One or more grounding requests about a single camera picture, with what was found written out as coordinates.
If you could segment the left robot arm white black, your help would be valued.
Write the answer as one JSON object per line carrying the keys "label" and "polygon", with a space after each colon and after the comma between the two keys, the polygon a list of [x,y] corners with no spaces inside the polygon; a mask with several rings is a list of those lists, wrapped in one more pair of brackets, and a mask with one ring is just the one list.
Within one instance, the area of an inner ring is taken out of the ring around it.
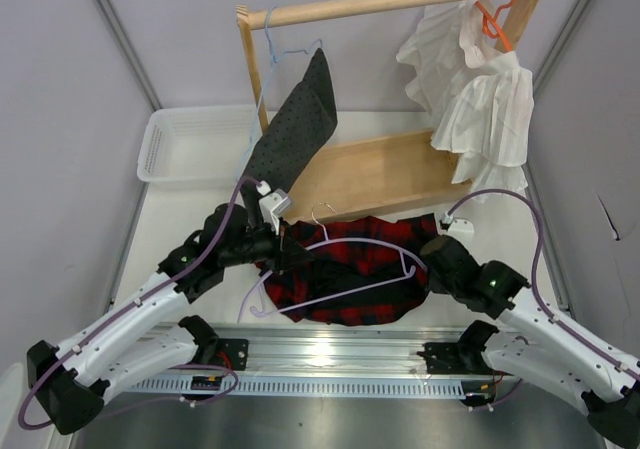
{"label": "left robot arm white black", "polygon": [[57,344],[26,353],[29,393],[62,435],[92,422],[126,387],[174,366],[209,367],[218,336],[189,306],[221,284],[229,267],[264,263],[286,272],[312,261],[286,222],[252,227],[247,210],[222,204],[162,260],[121,305]]}

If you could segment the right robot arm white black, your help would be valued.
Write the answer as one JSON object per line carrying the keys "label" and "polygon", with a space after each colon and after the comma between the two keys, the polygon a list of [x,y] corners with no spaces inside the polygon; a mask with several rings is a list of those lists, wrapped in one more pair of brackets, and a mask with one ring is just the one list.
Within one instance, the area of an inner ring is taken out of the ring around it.
{"label": "right robot arm white black", "polygon": [[478,264],[458,240],[441,235],[420,258],[429,289],[451,296],[474,321],[454,343],[427,343],[429,370],[506,373],[555,395],[619,448],[639,445],[639,360],[554,309],[528,280],[500,261]]}

